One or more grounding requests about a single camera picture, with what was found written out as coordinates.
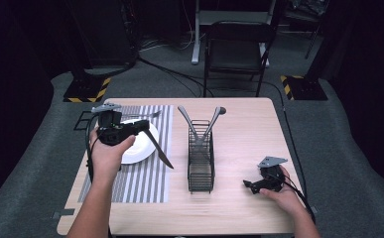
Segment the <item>human arm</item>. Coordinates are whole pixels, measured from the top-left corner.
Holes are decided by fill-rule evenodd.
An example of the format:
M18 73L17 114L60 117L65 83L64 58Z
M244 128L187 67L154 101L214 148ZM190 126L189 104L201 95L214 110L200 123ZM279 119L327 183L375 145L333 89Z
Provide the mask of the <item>human arm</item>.
M134 136L115 146L97 140L96 129L90 133L94 169L93 182L67 237L107 237L112 186L121 165L121 157L135 141Z
M282 172L286 177L286 182L290 183L287 170L281 167ZM260 189L260 193L264 196L267 196L279 205L283 210L285 210L294 220L295 232L294 235L296 238L318 238L320 234L315 224L312 221L309 213L300 203L296 193L286 184L279 192L268 190L265 188Z

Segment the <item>gray carpet floor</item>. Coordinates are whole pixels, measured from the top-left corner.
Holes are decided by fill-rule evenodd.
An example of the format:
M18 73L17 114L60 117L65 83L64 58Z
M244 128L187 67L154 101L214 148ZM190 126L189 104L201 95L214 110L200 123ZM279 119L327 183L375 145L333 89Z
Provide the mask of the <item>gray carpet floor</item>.
M261 97L274 101L301 179L297 156L300 158L310 205L319 211L317 226L322 237L384 237L384 179L371 169L353 141L345 111L333 88L326 80L320 80L328 101L289 101L284 94L280 76L304 75L320 40L311 57L304 59L310 41L299 35L279 34L264 80L279 88L281 94L274 86L262 84ZM203 63L191 64L192 47L181 51L159 47L143 51L140 56L185 74L203 75ZM91 72L107 71L111 68ZM51 217L54 211L64 208L84 153L84 132L73 131L73 127L82 111L101 104L63 102L70 83L70 73L53 79L52 106L19 164L0 189L0 237L61 237L57 233L58 221ZM213 90L213 93L218 97L253 96L241 91ZM103 99L200 94L195 83L138 61L133 68L112 77Z

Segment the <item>black wire basket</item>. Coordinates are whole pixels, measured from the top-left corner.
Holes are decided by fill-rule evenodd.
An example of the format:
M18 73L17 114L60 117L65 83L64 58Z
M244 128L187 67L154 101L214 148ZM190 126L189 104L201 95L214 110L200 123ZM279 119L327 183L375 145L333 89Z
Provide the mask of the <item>black wire basket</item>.
M189 128L189 191L191 193L194 191L208 191L210 193L213 190L215 177L212 132L203 138L209 121L193 120L192 124L199 140Z

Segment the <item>knife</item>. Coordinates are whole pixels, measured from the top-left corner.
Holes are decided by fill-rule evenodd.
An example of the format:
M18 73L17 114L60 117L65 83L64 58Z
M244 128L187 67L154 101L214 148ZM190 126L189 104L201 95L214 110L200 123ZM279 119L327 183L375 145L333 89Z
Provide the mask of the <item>knife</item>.
M151 134L151 132L149 130L144 130L143 131L148 137L149 139L151 140L152 144L154 144L155 148L157 148L158 150L158 157L160 158L160 160L162 162L164 162L164 164L166 164L166 166L170 167L171 169L173 169L173 165L171 165L170 161L168 160L166 154L163 152L163 150L161 149L160 145L158 144L158 142L155 140L154 136Z

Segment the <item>white plate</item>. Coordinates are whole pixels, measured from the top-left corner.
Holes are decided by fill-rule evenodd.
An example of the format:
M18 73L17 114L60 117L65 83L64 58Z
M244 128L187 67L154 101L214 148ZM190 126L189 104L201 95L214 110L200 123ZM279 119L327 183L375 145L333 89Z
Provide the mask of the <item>white plate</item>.
M122 123L132 123L140 120L141 119L131 119L123 121ZM149 123L149 131L158 142L160 135L157 128L152 123ZM121 164L130 165L143 161L148 158L155 151L155 149L156 148L151 142L151 139L149 139L149 137L144 132L139 132L139 135L136 136L136 140L133 146L124 153Z

